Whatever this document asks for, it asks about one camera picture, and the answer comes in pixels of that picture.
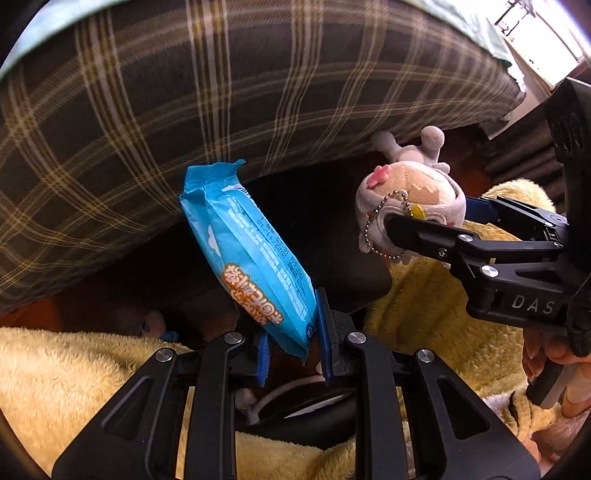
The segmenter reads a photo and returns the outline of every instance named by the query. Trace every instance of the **keychain chain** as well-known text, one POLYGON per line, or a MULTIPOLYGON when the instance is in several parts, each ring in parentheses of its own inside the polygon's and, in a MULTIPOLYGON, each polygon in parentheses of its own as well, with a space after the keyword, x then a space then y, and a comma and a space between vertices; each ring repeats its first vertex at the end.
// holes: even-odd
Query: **keychain chain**
POLYGON ((402 258, 402 256, 406 253, 406 250, 402 250, 398 255, 387 255, 387 254, 383 254, 381 251, 377 250, 376 248, 374 248, 374 246, 372 245, 371 240, 369 239, 369 226, 372 222, 373 219, 378 217, 378 213, 380 212, 380 210, 384 207, 384 205, 386 204, 386 202, 393 196, 393 195, 400 195, 402 197, 402 201, 404 202, 404 206, 407 209, 408 215, 409 217, 413 216, 413 213, 411 211, 410 208, 410 203, 408 201, 408 193, 406 190, 394 190, 393 192, 388 193, 383 199, 382 201, 379 203, 379 205, 375 208, 374 212, 371 214, 371 216, 368 216, 368 221, 365 224, 365 228, 363 229, 363 234, 365 236, 365 242, 367 243, 370 251, 372 251, 375 254, 380 255, 381 257, 387 258, 390 261, 398 261, 402 258))

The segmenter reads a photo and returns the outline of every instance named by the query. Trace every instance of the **pink flower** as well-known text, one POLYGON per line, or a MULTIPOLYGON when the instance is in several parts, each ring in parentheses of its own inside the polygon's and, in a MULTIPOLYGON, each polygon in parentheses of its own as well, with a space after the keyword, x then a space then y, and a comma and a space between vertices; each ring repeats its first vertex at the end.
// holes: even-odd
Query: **pink flower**
POLYGON ((384 165, 383 167, 377 166, 375 167, 374 172, 371 174, 370 178, 368 178, 368 188, 372 189, 376 185, 381 185, 388 180, 388 175, 390 173, 390 165, 384 165))

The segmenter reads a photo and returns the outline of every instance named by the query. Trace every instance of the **plastic wrapper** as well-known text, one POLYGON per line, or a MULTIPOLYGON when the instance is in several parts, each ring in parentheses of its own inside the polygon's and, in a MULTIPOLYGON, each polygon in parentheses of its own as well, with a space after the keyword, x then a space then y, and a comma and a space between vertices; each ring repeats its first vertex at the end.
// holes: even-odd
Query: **plastic wrapper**
POLYGON ((310 277, 236 172, 244 160, 189 167, 180 196, 224 288, 287 353, 305 358, 316 321, 310 277))

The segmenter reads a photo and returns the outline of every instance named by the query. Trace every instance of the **triangular cutout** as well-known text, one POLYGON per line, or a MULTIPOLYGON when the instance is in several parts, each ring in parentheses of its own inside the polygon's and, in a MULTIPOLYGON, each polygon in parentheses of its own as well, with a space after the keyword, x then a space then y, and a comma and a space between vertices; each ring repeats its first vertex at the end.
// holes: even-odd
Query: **triangular cutout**
POLYGON ((105 432, 126 440, 133 440, 148 402, 154 379, 146 377, 129 392, 126 399, 105 421, 105 432))
POLYGON ((472 407, 447 378, 437 380, 437 385, 458 440, 465 440, 489 429, 487 419, 472 407))

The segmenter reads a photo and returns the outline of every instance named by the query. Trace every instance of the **yellow blanket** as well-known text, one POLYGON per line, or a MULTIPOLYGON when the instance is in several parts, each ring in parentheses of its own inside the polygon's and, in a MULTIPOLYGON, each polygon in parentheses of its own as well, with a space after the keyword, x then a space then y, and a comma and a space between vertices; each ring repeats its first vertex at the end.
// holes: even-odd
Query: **yellow blanket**
MULTIPOLYGON (((539 187, 524 181, 509 182, 490 194, 553 208, 539 187)), ((509 238, 492 226, 467 222, 465 228, 483 238, 509 238)), ((533 407, 523 395, 518 329, 471 319, 461 285, 439 262, 423 258, 396 265, 392 278, 392 291, 368 316, 369 333, 392 349, 433 349, 482 397, 496 395, 489 404, 522 441, 556 418, 555 410, 533 407)), ((164 345, 107 334, 0 329, 0 408, 31 456, 50 473, 82 427, 164 345)), ((185 444, 184 426, 178 478, 185 444)), ((354 469, 355 442, 323 452, 238 433, 236 456, 240 480, 344 480, 354 469)))

